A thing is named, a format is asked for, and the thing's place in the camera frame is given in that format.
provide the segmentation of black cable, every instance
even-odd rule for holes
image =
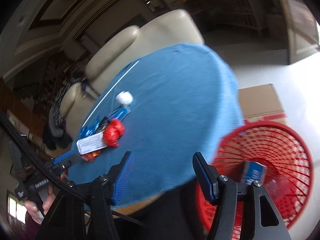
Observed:
[[[3,130],[11,137],[11,140],[17,145],[19,150],[31,161],[33,166],[41,172],[52,184],[56,187],[64,190],[65,192],[69,193],[70,195],[78,198],[82,202],[86,203],[82,194],[78,191],[74,190],[73,188],[69,187],[67,184],[61,182],[55,175],[53,175],[46,166],[38,159],[35,153],[32,151],[28,143],[26,143],[22,136],[16,131],[14,126],[9,122],[7,116],[0,111],[0,125]]]

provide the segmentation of round table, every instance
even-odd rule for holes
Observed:
[[[69,168],[76,184],[91,182],[131,151],[134,168],[117,208],[137,204],[139,209],[190,181],[193,154],[202,152],[210,162],[220,138],[243,124],[233,72],[204,45],[182,43],[133,61],[108,85],[83,126],[119,108],[115,97],[121,91],[134,100],[119,147],[104,148],[90,163],[79,158]],[[72,145],[76,154],[78,139]]]

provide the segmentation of screw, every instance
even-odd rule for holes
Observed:
[[[75,183],[72,180],[70,180],[70,181],[67,182],[67,185],[69,187],[73,187],[75,185]]]
[[[255,181],[253,182],[253,184],[254,184],[256,187],[261,187],[261,186],[262,186],[261,182],[258,181],[258,180],[255,180]]]
[[[99,179],[102,181],[109,181],[109,177],[106,174],[100,175]]]
[[[218,178],[222,181],[227,181],[229,179],[227,175],[220,175]]]

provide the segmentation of window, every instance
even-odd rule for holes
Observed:
[[[23,203],[18,201],[13,194],[8,193],[8,214],[25,224],[26,212],[27,209]]]

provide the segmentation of white floor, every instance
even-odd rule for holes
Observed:
[[[287,52],[280,43],[248,37],[245,41],[234,38],[234,44],[227,45],[221,37],[221,31],[213,31],[204,35],[204,40],[230,65],[239,88],[273,84],[289,126],[302,136],[311,151],[313,194],[304,213],[289,230],[292,240],[304,240],[320,220],[320,182],[317,181],[320,179],[320,53],[288,66],[285,65]]]

